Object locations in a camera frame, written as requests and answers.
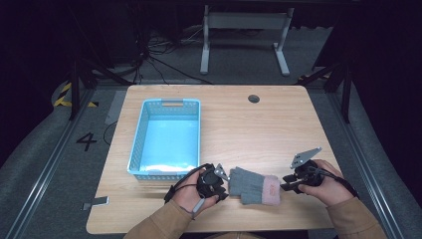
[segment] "person's right hand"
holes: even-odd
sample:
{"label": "person's right hand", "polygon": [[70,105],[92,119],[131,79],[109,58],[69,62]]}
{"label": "person's right hand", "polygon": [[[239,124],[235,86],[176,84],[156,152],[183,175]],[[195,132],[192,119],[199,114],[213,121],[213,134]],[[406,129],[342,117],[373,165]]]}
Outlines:
{"label": "person's right hand", "polygon": [[[314,162],[319,168],[328,170],[334,175],[343,178],[341,172],[339,172],[329,162],[321,159],[315,159]],[[328,176],[324,177],[320,186],[313,187],[301,184],[299,185],[299,190],[307,195],[316,197],[326,206],[333,206],[353,198],[353,195],[343,185]]]}

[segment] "brown sleeve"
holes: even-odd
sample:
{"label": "brown sleeve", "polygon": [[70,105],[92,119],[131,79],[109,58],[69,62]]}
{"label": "brown sleeve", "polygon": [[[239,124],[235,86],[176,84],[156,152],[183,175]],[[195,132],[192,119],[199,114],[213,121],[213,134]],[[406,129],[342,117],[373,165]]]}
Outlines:
{"label": "brown sleeve", "polygon": [[191,215],[170,200],[151,216],[130,229],[124,239],[134,238],[179,238],[191,222]]}
{"label": "brown sleeve", "polygon": [[376,218],[355,197],[328,207],[326,210],[341,239],[387,238]]}

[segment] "pink and gray cloth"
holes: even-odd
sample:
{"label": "pink and gray cloth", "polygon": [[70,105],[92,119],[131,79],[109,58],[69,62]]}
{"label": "pink and gray cloth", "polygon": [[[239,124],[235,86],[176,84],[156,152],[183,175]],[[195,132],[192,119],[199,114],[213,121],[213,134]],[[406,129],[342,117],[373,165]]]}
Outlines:
{"label": "pink and gray cloth", "polygon": [[230,169],[229,195],[240,196],[243,204],[280,205],[280,180],[240,167]]}

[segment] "human hand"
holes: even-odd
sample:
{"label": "human hand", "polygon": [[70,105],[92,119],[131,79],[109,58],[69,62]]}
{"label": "human hand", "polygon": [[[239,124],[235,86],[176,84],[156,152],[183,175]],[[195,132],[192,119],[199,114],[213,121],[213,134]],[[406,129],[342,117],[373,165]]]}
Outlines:
{"label": "human hand", "polygon": [[[315,159],[314,162],[319,168],[328,170],[335,176],[343,178],[341,172],[333,167],[329,162],[321,159]],[[301,184],[299,185],[298,189],[307,195],[316,197],[326,206],[333,206],[353,198],[353,195],[343,185],[328,176],[324,177],[320,186],[313,187]]]}
{"label": "human hand", "polygon": [[[193,173],[190,177],[184,180],[176,188],[176,193],[173,196],[173,200],[187,212],[192,212],[196,204],[201,200],[201,196],[196,189],[199,174],[205,170],[199,170]],[[203,210],[214,206],[218,201],[218,195],[208,197],[205,199],[204,204],[195,213],[195,217],[199,215]]]}

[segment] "yellow and black hazard tape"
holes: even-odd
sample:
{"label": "yellow and black hazard tape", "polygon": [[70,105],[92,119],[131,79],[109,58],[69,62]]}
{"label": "yellow and black hazard tape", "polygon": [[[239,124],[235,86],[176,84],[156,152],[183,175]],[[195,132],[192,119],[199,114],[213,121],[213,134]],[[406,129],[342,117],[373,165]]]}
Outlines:
{"label": "yellow and black hazard tape", "polygon": [[[66,102],[65,96],[68,93],[68,91],[71,89],[72,83],[68,82],[63,87],[62,91],[60,92],[59,96],[57,97],[56,101],[54,102],[55,107],[71,107],[72,102]],[[88,104],[88,107],[98,107],[100,105],[99,102],[90,102]]]}

